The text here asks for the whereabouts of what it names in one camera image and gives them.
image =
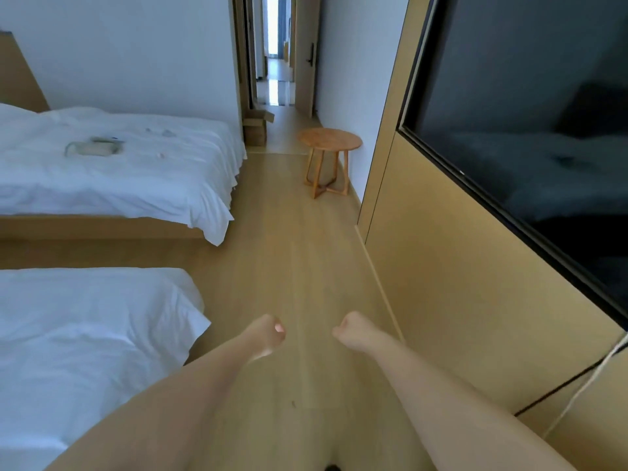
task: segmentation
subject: cable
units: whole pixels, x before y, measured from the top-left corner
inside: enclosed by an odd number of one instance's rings
[[[561,414],[558,415],[558,417],[552,422],[552,424],[545,430],[545,433],[543,434],[544,440],[550,435],[552,431],[554,431],[554,428],[558,426],[558,423],[561,422],[561,420],[565,417],[567,412],[569,412],[573,404],[576,403],[576,400],[578,399],[578,397],[582,395],[582,393],[589,387],[589,385],[591,385],[594,381],[597,380],[597,378],[600,376],[600,373],[604,370],[604,367],[606,367],[610,359],[616,354],[617,350],[619,350],[619,348],[621,348],[626,343],[628,343],[628,333],[624,334],[621,340],[615,344],[615,347],[613,347],[611,351],[608,354],[606,354],[606,357],[604,357],[604,360],[602,360],[602,363],[598,365],[598,367],[593,371],[593,373],[588,378],[588,380],[584,382],[584,384],[582,384],[582,386],[578,388],[578,390],[576,390],[576,393],[573,394],[573,396],[569,400],[569,403],[563,409]]]

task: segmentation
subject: wooden table base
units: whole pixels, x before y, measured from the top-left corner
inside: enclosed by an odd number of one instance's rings
[[[344,188],[342,190],[329,188],[329,186],[333,184],[338,178],[338,163],[339,163],[340,152],[334,152],[334,175],[332,176],[332,179],[328,181],[327,183],[325,183],[324,185],[321,185],[319,183],[320,171],[323,166],[323,159],[325,158],[325,150],[321,150],[320,158],[318,159],[318,164],[316,167],[316,173],[314,175],[314,180],[313,181],[310,180],[309,178],[310,167],[312,164],[312,159],[314,158],[315,151],[316,149],[314,148],[310,150],[310,155],[308,156],[308,164],[305,169],[305,180],[303,181],[307,186],[312,187],[312,198],[318,197],[318,195],[320,195],[324,191],[329,191],[330,193],[337,193],[338,195],[347,195],[349,193],[349,151],[346,150],[344,152],[345,158],[344,158],[344,165],[342,165],[342,175],[344,177],[345,183],[344,183]]]

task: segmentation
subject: person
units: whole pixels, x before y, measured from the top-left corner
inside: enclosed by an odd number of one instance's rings
[[[334,327],[344,346],[381,367],[439,471],[573,471],[547,443],[471,386],[420,357],[358,312]],[[192,457],[201,424],[246,364],[286,337],[265,315],[237,337],[184,366],[108,415],[46,471],[178,471]]]

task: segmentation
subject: round wooden table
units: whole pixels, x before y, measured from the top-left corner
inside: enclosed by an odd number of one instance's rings
[[[349,151],[355,150],[362,146],[362,139],[350,132],[339,131],[338,129],[326,129],[325,127],[317,127],[315,129],[306,129],[299,132],[296,138],[311,147],[310,156],[308,157],[307,168],[305,169],[305,184],[312,187],[312,198],[318,197],[324,191],[330,191],[332,193],[338,193],[339,195],[346,195],[349,192]],[[316,173],[314,180],[310,181],[308,177],[310,174],[310,166],[312,164],[312,158],[314,158],[314,152],[320,150],[320,158],[318,159],[318,165],[316,167]],[[325,152],[334,153],[334,175],[332,179],[325,185],[319,185],[320,181],[320,169],[323,166],[323,158],[325,158]],[[340,152],[345,154],[345,162],[342,169],[342,174],[345,179],[344,188],[342,190],[329,188],[329,186],[338,178],[338,160]]]

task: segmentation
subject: fist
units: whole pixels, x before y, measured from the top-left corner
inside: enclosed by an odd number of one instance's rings
[[[338,327],[334,327],[332,335],[344,346],[366,352],[382,331],[373,322],[357,311],[350,312],[342,319]]]
[[[252,345],[251,360],[255,360],[273,353],[286,339],[286,330],[277,317],[265,314],[251,322],[242,336]]]

